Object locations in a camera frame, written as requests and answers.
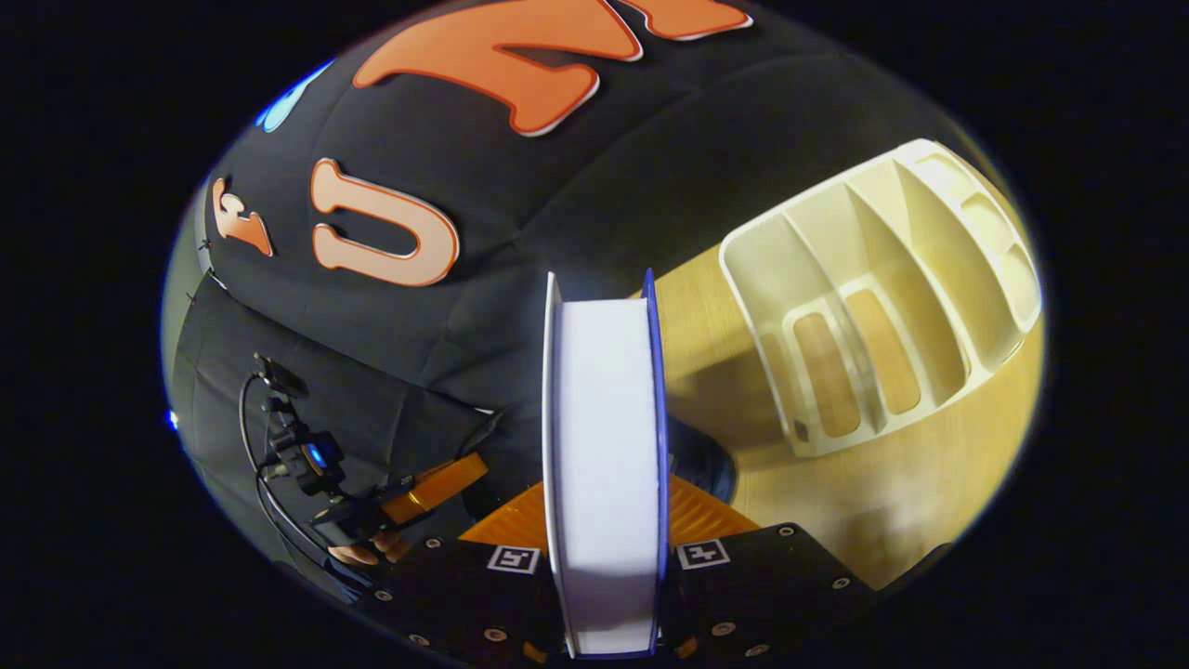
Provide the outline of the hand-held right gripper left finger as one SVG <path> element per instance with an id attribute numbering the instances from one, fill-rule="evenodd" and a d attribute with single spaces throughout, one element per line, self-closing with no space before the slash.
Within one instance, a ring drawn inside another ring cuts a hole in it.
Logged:
<path id="1" fill-rule="evenodd" d="M 565 663 L 542 482 L 458 538 L 413 544 L 370 580 L 357 613 L 446 665 Z"/>

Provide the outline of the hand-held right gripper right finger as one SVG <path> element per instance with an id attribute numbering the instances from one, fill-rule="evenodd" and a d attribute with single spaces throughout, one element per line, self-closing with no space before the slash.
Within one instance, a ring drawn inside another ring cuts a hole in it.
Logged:
<path id="1" fill-rule="evenodd" d="M 666 664 L 765 664 L 873 610 L 877 592 L 795 522 L 761 528 L 668 479 Z"/>

